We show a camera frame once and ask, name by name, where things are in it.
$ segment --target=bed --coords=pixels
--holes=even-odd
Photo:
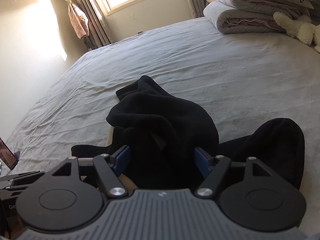
[[[223,35],[205,17],[147,31],[83,55],[24,116],[7,140],[21,151],[13,171],[50,170],[76,144],[104,146],[115,91],[149,75],[170,94],[201,105],[220,142],[276,118],[305,135],[301,229],[320,231],[320,55],[279,33]]]

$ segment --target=black garment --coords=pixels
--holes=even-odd
[[[196,188],[203,178],[193,162],[193,149],[233,161],[256,156],[294,186],[299,187],[304,164],[304,137],[290,119],[274,119],[254,134],[219,144],[217,129],[199,105],[176,98],[150,77],[116,92],[120,102],[107,121],[114,126],[109,147],[73,146],[72,155],[93,157],[114,153],[122,145],[132,148],[132,161],[124,171],[138,187],[154,189]],[[150,131],[167,145],[160,150]]]

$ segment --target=silver screw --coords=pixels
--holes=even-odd
[[[110,194],[113,196],[121,196],[125,193],[125,189],[121,187],[114,187],[110,190]]]
[[[208,196],[210,196],[210,195],[212,195],[212,190],[211,189],[209,189],[209,188],[200,188],[200,189],[198,189],[198,191],[197,191],[197,194],[199,195],[199,196],[204,196],[204,197],[208,197]]]

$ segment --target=white plush toy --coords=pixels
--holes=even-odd
[[[297,38],[308,46],[314,41],[315,50],[320,53],[320,25],[313,25],[308,16],[303,15],[297,20],[292,20],[281,12],[275,12],[273,18],[280,27],[286,30],[288,36]]]

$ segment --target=white wall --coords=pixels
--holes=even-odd
[[[106,16],[115,41],[189,19],[187,0],[142,0]]]
[[[0,136],[86,52],[65,0],[0,0]]]

